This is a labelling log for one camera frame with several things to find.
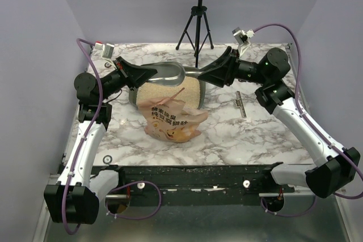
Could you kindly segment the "silver metal scoop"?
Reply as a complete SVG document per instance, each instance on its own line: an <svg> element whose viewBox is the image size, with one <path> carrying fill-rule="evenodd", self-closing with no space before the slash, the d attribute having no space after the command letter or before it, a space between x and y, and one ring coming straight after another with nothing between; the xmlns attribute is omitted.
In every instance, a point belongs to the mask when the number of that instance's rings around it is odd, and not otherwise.
<svg viewBox="0 0 363 242"><path fill-rule="evenodd" d="M147 83L161 86L175 87L182 84L185 77L198 78L203 73L214 69L212 65L207 65L201 69L181 65L178 62L159 62L137 66L147 72L155 70L156 72L148 78Z"/></svg>

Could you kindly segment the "grey bag clip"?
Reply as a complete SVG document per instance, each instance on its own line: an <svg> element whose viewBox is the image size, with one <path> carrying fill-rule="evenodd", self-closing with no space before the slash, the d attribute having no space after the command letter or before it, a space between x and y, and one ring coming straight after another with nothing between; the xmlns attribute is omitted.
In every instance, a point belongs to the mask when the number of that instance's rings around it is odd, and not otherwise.
<svg viewBox="0 0 363 242"><path fill-rule="evenodd" d="M243 105L243 101L242 101L240 92L236 91L235 94L236 94L235 105L236 105L236 107L239 108L242 118L246 118L247 115L246 115L246 111L245 111L245 108Z"/></svg>

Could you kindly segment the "pink cat litter bag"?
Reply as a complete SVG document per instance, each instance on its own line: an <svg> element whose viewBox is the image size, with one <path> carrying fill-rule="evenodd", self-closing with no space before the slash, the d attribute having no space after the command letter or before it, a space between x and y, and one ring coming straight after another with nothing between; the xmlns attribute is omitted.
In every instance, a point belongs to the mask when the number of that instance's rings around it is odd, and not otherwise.
<svg viewBox="0 0 363 242"><path fill-rule="evenodd" d="M137 103L138 110L146 119L144 131L160 141L185 143L201 134L199 125L208 118L207 111L192 109L176 97L184 91L181 88L172 96L154 97Z"/></svg>

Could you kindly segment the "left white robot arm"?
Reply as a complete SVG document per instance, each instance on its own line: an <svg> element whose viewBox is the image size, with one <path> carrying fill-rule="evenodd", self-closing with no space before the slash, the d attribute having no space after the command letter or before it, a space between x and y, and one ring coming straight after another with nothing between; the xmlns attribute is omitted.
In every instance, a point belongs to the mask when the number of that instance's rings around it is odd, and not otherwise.
<svg viewBox="0 0 363 242"><path fill-rule="evenodd" d="M91 176L95 155L111 121L112 105L104 99L125 86L142 86L157 74L155 68L132 65L119 57L116 68L104 77L87 72L76 76L74 88L79 100L78 135L67 165L54 185L47 185L44 199L55 223L93 224L102 199L112 192L127 192L125 173L106 167Z"/></svg>

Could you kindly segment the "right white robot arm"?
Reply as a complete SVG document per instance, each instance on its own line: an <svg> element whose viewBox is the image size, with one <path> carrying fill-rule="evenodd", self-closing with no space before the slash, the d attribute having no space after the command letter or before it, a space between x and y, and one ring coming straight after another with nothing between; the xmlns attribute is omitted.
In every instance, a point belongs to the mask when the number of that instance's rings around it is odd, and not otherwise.
<svg viewBox="0 0 363 242"><path fill-rule="evenodd" d="M354 179L361 155L354 147L345 148L334 141L303 111L283 81L289 71L288 55L282 49L270 49L256 63L241 60L235 49L227 47L222 56L200 70L197 78L218 87L230 86L236 79L260 84L255 91L259 104L295 135L314 162L306 166L279 164L261 177L262 188L274 192L284 184L303 186L327 198Z"/></svg>

